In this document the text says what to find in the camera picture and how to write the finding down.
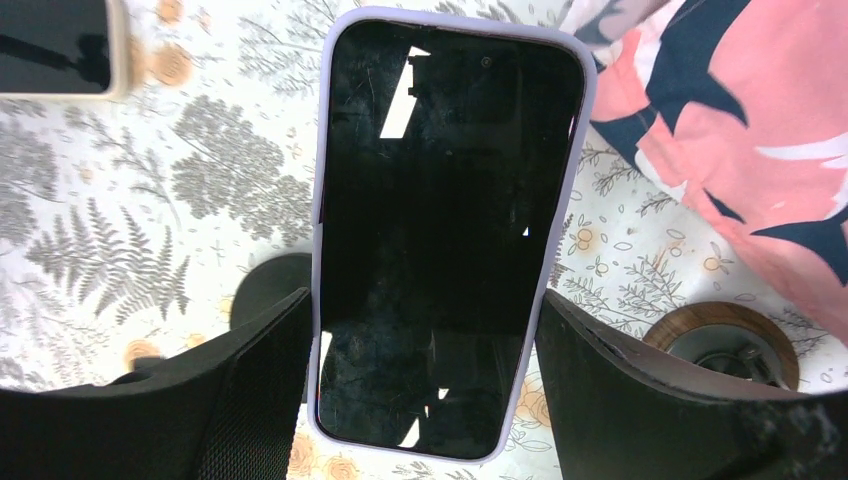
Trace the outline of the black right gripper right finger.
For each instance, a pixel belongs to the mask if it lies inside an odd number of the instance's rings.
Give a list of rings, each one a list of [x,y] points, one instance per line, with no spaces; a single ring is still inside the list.
[[[696,366],[554,290],[537,361],[567,479],[843,479],[847,395],[802,394]]]

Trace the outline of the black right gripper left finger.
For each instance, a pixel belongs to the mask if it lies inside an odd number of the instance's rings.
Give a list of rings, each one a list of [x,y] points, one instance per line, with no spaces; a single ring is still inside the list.
[[[312,344],[301,288],[104,386],[1,394],[5,479],[282,479]]]

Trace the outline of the black phone stand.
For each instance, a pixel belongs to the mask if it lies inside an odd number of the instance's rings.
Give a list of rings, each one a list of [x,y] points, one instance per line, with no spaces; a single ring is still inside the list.
[[[231,330],[249,323],[300,288],[311,285],[312,255],[295,252],[271,258],[249,272],[232,300]]]

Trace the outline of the phone with lavender case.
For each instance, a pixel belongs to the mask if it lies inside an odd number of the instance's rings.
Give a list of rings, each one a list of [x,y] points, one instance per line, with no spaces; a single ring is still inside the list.
[[[564,32],[368,6],[322,54],[310,421],[483,462],[509,436],[595,98]]]

